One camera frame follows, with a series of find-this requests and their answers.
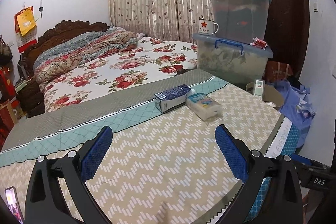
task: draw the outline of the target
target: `metal screw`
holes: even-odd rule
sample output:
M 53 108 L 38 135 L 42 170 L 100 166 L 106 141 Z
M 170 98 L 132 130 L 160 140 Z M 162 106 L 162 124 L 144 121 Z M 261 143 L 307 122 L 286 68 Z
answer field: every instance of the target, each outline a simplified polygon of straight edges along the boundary
M 38 161 L 38 162 L 42 162 L 42 161 L 44 161 L 44 156 L 39 156 L 39 157 L 37 158 L 37 161 Z
M 285 161 L 291 161 L 291 157 L 288 156 L 288 155 L 284 155 L 283 159 L 284 159 Z
M 68 157 L 69 157 L 69 158 L 73 158 L 74 156 L 76 156 L 76 154 L 77 154 L 76 151 L 70 151 L 70 152 L 68 153 Z
M 258 150 L 253 150 L 252 151 L 252 156 L 258 158 L 258 157 L 260 157 L 260 152 Z

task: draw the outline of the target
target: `yellow envelope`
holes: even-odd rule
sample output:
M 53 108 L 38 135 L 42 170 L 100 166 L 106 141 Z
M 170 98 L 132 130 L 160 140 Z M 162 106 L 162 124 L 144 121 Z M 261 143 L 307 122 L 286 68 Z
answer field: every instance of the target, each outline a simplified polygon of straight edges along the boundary
M 30 7 L 24 10 L 22 14 L 18 15 L 16 19 L 22 36 L 36 26 L 33 12 Z

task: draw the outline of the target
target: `plastic storage box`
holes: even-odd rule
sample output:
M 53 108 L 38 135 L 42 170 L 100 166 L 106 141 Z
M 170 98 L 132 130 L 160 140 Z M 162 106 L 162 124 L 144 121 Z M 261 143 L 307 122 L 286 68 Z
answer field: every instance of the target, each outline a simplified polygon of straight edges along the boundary
M 265 36 L 268 6 L 271 0 L 211 0 L 216 37 L 246 44 Z
M 194 34 L 197 41 L 198 69 L 205 70 L 233 85 L 245 89 L 255 79 L 261 79 L 267 60 L 273 57 L 265 50 L 208 35 Z

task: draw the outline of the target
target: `wooden headboard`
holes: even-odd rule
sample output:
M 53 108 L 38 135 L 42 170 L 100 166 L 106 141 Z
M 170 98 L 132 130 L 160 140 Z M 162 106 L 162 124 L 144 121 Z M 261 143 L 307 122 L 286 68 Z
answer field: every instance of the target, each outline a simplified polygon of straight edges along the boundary
M 47 30 L 43 36 L 38 38 L 38 42 L 28 47 L 22 55 L 22 63 L 25 66 L 25 70 L 30 76 L 34 75 L 33 65 L 37 57 L 46 50 L 55 47 L 59 44 L 69 41 L 70 39 L 86 33 L 86 32 L 98 32 L 107 31 L 108 26 L 106 23 L 96 22 L 90 24 L 86 21 L 65 21 L 58 23 L 55 28 Z M 18 65 L 19 74 L 21 75 L 21 68 Z

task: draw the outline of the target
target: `wooden bedside table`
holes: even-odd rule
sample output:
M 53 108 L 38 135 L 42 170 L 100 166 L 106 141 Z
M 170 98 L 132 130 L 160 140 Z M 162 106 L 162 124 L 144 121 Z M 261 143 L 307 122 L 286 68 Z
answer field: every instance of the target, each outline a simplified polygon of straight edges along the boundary
M 35 78 L 26 82 L 26 85 L 17 92 L 17 97 L 23 111 L 28 113 L 28 118 L 44 113 L 44 96 L 40 92 Z

